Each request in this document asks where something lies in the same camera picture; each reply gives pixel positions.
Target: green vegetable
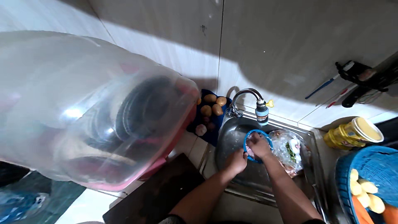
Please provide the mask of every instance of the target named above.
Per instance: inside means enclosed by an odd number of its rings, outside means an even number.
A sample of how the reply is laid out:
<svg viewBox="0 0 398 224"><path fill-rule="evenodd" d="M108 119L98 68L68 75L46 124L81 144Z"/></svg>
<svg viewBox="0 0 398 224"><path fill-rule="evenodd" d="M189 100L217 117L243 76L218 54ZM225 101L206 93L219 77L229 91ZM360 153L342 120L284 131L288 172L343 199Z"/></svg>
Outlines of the green vegetable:
<svg viewBox="0 0 398 224"><path fill-rule="evenodd" d="M296 162L296 155L293 153L292 149L290 148L289 142L287 142L285 146L286 146L286 148L287 148L287 151L289 152L290 159L291 159L293 162Z"/></svg>

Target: yellow faucet handle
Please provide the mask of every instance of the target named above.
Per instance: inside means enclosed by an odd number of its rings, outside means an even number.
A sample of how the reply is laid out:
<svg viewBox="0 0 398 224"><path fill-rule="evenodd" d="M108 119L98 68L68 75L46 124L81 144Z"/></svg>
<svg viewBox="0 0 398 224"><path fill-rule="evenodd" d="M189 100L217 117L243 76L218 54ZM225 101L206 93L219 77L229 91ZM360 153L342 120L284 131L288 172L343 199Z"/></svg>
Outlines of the yellow faucet handle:
<svg viewBox="0 0 398 224"><path fill-rule="evenodd" d="M268 107L273 107L273 100L269 100L268 103L265 104Z"/></svg>

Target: faucet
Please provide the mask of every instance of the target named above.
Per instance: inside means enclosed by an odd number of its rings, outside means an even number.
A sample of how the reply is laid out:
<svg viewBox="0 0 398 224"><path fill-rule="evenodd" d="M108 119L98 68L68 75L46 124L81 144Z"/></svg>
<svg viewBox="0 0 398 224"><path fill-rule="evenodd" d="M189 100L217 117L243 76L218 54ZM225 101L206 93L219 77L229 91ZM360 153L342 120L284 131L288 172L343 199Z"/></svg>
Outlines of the faucet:
<svg viewBox="0 0 398 224"><path fill-rule="evenodd" d="M229 108L225 112L225 114L227 116L235 117L235 118L240 118L243 116L243 114L236 109L235 102L236 102L237 98L244 93L251 93L256 97L257 109L259 109L259 107L266 108L266 106L273 107L273 100L270 100L268 103L265 104L263 97L257 90L255 90L253 88L246 88L246 89L242 89L241 91L236 93L236 95L232 99L232 103L229 105Z"/></svg>

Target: forearm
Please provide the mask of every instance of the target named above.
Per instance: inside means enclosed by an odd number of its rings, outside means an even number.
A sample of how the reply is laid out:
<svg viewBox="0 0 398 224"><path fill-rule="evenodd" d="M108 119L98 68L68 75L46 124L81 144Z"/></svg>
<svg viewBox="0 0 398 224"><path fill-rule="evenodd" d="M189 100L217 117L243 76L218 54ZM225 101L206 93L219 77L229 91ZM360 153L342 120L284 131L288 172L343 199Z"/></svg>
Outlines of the forearm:
<svg viewBox="0 0 398 224"><path fill-rule="evenodd" d="M263 161L284 224L301 224L310 219L321 219L318 211L286 173L278 159L269 155Z"/></svg>
<svg viewBox="0 0 398 224"><path fill-rule="evenodd" d="M220 195L235 177L228 170L221 170L187 194L170 212L180 216L187 224L207 222Z"/></svg>

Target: dark cutting board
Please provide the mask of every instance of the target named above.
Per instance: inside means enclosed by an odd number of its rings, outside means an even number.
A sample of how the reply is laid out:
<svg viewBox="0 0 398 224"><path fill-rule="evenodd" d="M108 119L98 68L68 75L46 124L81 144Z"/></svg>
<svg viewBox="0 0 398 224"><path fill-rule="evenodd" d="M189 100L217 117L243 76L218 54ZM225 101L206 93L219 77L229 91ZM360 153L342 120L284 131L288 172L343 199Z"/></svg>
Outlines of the dark cutting board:
<svg viewBox="0 0 398 224"><path fill-rule="evenodd" d="M106 224L158 224L185 195L204 181L182 153L102 217Z"/></svg>

